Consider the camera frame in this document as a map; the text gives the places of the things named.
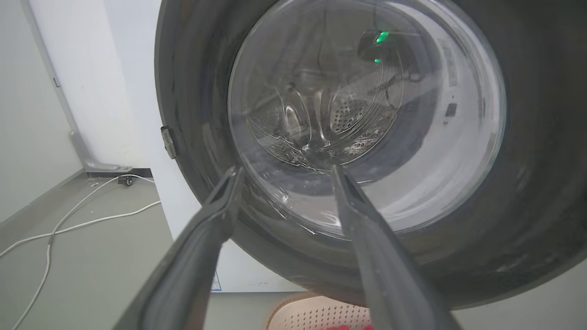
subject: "door hinge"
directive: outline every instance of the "door hinge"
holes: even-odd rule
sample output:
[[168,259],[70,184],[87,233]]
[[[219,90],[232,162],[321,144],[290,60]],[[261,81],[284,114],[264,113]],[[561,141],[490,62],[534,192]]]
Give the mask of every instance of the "door hinge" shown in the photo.
[[175,159],[177,157],[176,146],[173,142],[173,136],[171,135],[169,126],[161,127],[161,136],[163,137],[163,144],[165,145],[165,150],[167,150],[169,158]]

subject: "washing machine door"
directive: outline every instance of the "washing machine door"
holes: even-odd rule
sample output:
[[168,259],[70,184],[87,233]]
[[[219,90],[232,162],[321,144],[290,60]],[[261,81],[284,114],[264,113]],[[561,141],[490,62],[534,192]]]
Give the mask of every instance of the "washing machine door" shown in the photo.
[[233,240],[364,305],[344,166],[450,306],[564,272],[587,243],[587,16],[571,1],[164,0],[157,95],[203,201],[246,183]]

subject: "green led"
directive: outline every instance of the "green led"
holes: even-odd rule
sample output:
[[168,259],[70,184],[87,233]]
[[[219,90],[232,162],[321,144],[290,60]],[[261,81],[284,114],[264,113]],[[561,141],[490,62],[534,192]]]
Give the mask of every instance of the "green led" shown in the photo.
[[388,31],[383,31],[379,34],[379,36],[377,37],[377,40],[375,40],[375,43],[382,43],[383,41],[385,41],[385,39],[387,38],[387,36],[389,35]]

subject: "power cord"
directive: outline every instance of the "power cord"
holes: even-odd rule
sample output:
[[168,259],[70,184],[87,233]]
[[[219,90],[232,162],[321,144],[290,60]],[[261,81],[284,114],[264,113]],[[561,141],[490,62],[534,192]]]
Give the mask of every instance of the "power cord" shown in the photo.
[[63,224],[63,222],[65,222],[65,220],[67,220],[67,218],[73,213],[73,211],[76,210],[76,208],[78,206],[80,206],[85,200],[87,200],[91,195],[93,195],[95,192],[97,192],[98,190],[100,190],[100,188],[104,187],[106,184],[117,180],[119,177],[137,177],[139,179],[143,179],[145,181],[149,181],[151,183],[155,183],[155,181],[153,180],[149,180],[147,178],[144,178],[142,176],[137,176],[134,174],[124,174],[118,177],[115,177],[111,180],[108,180],[107,182],[105,182],[104,184],[102,184],[100,187],[96,188],[93,192],[91,192],[89,195],[87,195],[86,197],[84,197],[84,199],[82,199],[81,201],[79,201],[79,203],[77,203],[55,226],[55,228],[53,229],[53,231],[51,233],[48,234],[42,234],[42,235],[37,235],[37,236],[33,236],[33,237],[29,237],[26,238],[24,240],[20,240],[14,244],[12,244],[9,248],[7,248],[6,250],[4,250],[2,253],[0,253],[0,258],[2,258],[3,256],[5,256],[7,253],[9,253],[10,251],[12,251],[14,248],[16,248],[17,246],[36,240],[38,238],[43,238],[43,237],[50,237],[49,238],[49,243],[47,244],[47,267],[45,268],[45,273],[43,274],[43,278],[41,280],[41,284],[39,284],[39,287],[37,288],[37,290],[35,291],[35,294],[33,295],[33,298],[31,299],[31,302],[29,303],[29,305],[26,307],[25,311],[22,313],[21,317],[18,319],[18,321],[16,322],[16,324],[12,327],[12,330],[16,330],[18,328],[18,326],[20,326],[20,324],[22,323],[22,321],[25,319],[26,315],[29,313],[29,311],[31,310],[31,308],[33,307],[33,304],[35,303],[37,297],[39,296],[39,293],[41,292],[41,289],[43,288],[43,285],[45,284],[45,281],[47,280],[47,275],[49,274],[49,267],[51,265],[51,245],[53,244],[53,240],[55,239],[55,235],[56,234],[62,234],[62,233],[66,233],[68,231],[72,231],[78,228],[82,228],[88,225],[92,225],[95,223],[99,223],[101,221],[104,220],[109,220],[109,219],[115,219],[115,218],[122,218],[122,217],[127,217],[129,215],[135,215],[137,213],[140,213],[152,206],[155,206],[157,204],[161,204],[161,201],[156,201],[155,203],[151,203],[143,208],[141,208],[140,210],[137,210],[135,212],[131,212],[131,213],[125,213],[125,214],[119,214],[119,215],[111,215],[110,217],[105,217],[105,218],[100,218],[97,220],[92,220],[92,221],[88,221],[86,223],[83,224],[79,224],[79,225],[74,225],[73,227],[69,227],[63,230],[58,230],[59,227],[61,227],[61,225]]

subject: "gray floor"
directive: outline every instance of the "gray floor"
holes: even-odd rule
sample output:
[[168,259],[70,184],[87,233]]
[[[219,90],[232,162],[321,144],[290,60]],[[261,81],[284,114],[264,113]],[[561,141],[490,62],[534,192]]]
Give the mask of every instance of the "gray floor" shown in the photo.
[[[0,227],[0,251],[14,242],[49,233],[78,201],[105,179],[72,180]],[[62,226],[136,211],[158,200],[154,184],[110,183]],[[41,281],[48,238],[0,259],[0,329],[11,329]],[[47,282],[19,330],[110,329],[172,243],[161,206],[63,233],[55,238]],[[213,294],[205,328],[261,329],[286,294]]]

